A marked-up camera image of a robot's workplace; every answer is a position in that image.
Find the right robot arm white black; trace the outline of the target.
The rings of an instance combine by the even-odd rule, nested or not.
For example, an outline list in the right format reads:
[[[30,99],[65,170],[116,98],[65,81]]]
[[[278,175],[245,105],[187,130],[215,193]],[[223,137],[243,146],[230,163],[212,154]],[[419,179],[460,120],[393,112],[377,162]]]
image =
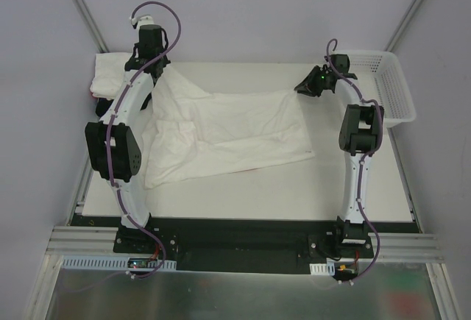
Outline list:
[[[327,55],[325,60],[324,65],[314,66],[294,90],[310,97],[330,90],[345,106],[339,132],[339,148],[346,164],[344,202],[331,248],[339,257],[348,257],[368,238],[366,190],[372,156],[383,140],[383,108],[376,100],[364,97],[358,77],[350,72],[350,58],[346,54]]]

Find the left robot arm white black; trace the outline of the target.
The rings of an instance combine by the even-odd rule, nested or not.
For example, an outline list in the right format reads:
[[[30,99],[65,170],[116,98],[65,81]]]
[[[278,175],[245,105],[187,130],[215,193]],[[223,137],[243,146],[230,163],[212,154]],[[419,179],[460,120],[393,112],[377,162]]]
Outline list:
[[[170,63],[166,31],[155,24],[138,27],[138,42],[124,65],[124,82],[106,113],[85,127],[91,167],[109,184],[121,213],[121,225],[135,229],[130,244],[140,253],[155,246],[155,234],[144,228],[150,212],[143,183],[137,178],[142,150],[132,131],[163,69]]]

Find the white t shirt red print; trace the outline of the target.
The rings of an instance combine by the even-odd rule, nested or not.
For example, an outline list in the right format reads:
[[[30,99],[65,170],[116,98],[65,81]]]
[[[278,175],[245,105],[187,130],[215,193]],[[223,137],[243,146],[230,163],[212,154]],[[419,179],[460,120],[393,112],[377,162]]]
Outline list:
[[[297,95],[211,93],[165,69],[144,133],[144,186],[211,177],[314,157]]]

